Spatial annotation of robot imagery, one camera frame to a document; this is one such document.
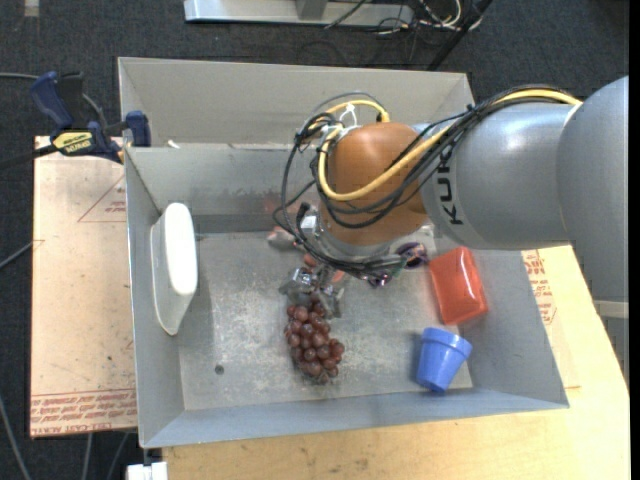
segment gray metal tray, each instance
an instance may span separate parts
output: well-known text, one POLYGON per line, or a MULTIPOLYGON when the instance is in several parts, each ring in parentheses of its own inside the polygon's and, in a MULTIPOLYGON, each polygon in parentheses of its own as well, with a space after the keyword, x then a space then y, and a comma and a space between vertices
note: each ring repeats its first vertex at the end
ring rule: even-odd
MULTIPOLYGON (((143 447, 567 405, 518 252, 474 251, 490 311, 452 328, 474 349, 444 395, 430 393, 414 380, 421 331, 430 325, 443 327, 426 269, 405 272, 382 289, 357 280, 347 284, 344 315, 332 321, 332 336, 346 346, 334 383, 310 383, 293 368, 287 353, 282 334, 286 300, 278 287, 300 265, 301 257, 295 250, 273 248, 266 240, 287 157, 286 137, 328 91, 345 90, 345 84, 355 85, 356 80, 360 88, 383 100, 385 91, 396 94, 400 99, 393 105, 405 111, 412 108, 419 116, 415 121, 429 121, 438 112, 450 115, 470 101, 464 77, 414 73, 405 79, 408 93, 398 96, 393 88, 385 88, 385 81, 397 79, 388 71, 144 59, 121 59, 120 69, 123 114, 142 110, 151 119, 155 144, 171 139, 182 145, 181 149, 127 148, 125 161, 143 447), (263 89, 258 95, 243 90, 249 79, 268 81, 274 73, 282 87, 298 93, 265 102, 263 89), (235 83, 225 87, 223 98, 215 89, 216 81, 230 77, 235 83), (301 90, 304 80, 317 84, 314 97, 301 90), (200 99, 190 98, 194 87, 195 92, 204 91, 205 83, 208 103, 216 101, 224 108, 204 105, 205 93, 199 93, 200 99), (432 102, 431 112, 418 113, 411 106, 412 89, 419 87, 431 87, 432 93, 425 97, 432 102), (246 121, 239 114, 225 113, 225 105, 242 96, 255 111, 246 121), (209 108, 202 120, 185 117, 200 106, 203 111, 209 108), (256 142, 262 129, 254 118, 261 112, 266 115, 269 106, 281 120, 272 119, 280 127, 281 142, 265 138, 252 145, 249 138, 256 142), (174 113, 181 127, 175 128, 165 112, 174 113), (203 135, 203 122, 209 140, 203 135), (239 142, 227 144, 230 135, 239 142), (175 201, 186 204, 194 217, 199 287, 180 331, 169 336, 157 323, 153 308, 149 232, 175 201)), ((278 86, 271 90, 281 95, 278 86)), ((411 116, 402 119, 410 122, 411 116)), ((294 167, 292 193, 306 181, 306 169, 303 163, 294 167)), ((433 254, 456 245, 425 230, 421 233, 433 254)))

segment blue cup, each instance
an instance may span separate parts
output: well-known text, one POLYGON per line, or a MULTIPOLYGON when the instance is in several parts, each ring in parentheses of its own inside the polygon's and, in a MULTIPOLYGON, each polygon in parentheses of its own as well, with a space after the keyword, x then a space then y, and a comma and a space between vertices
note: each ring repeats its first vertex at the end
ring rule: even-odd
POLYGON ((418 384, 443 393, 472 349, 471 343, 457 334, 427 327, 422 332, 422 350, 416 379, 418 384))

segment clamp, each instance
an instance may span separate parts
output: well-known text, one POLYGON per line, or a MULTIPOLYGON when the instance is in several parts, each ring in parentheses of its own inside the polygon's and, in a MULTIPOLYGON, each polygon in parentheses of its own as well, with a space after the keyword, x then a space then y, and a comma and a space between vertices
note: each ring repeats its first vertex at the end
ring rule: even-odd
POLYGON ((125 120, 107 127, 98 108, 96 120, 84 118, 85 101, 89 101, 82 91, 82 73, 73 73, 58 78, 55 71, 40 76, 29 92, 38 109, 55 122, 56 128, 50 135, 51 144, 35 152, 35 156, 60 152, 65 156, 91 155, 117 163, 123 163, 122 147, 111 139, 114 131, 129 129, 133 135, 133 145, 151 145, 151 132, 146 116, 140 111, 127 114, 125 120))

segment red plastic box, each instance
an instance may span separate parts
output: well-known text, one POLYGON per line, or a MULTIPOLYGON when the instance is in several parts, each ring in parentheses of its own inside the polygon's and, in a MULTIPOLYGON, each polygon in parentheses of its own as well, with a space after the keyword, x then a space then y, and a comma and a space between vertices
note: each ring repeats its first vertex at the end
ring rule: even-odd
POLYGON ((429 271, 446 325, 459 324, 488 311, 473 253, 457 247, 429 262, 429 271))

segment grapes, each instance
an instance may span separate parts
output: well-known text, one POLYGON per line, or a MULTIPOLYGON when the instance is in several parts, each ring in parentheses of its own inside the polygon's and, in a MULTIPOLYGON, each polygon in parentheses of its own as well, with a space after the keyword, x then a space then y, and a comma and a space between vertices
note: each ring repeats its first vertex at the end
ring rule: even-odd
POLYGON ((305 361, 313 361, 316 358, 316 349, 308 348, 304 351, 304 360, 305 361))
POLYGON ((306 322, 309 319, 309 311, 304 306, 297 306, 293 317, 300 322, 306 322))
POLYGON ((329 337, 331 326, 324 319, 326 310, 317 292, 309 296, 309 303, 291 304, 286 309, 289 321, 284 336, 291 359, 298 369, 318 384, 327 384, 338 375, 337 364, 345 347, 329 337))
POLYGON ((289 346, 293 348, 297 348, 300 346, 300 336, 297 334, 292 334, 289 336, 289 346))

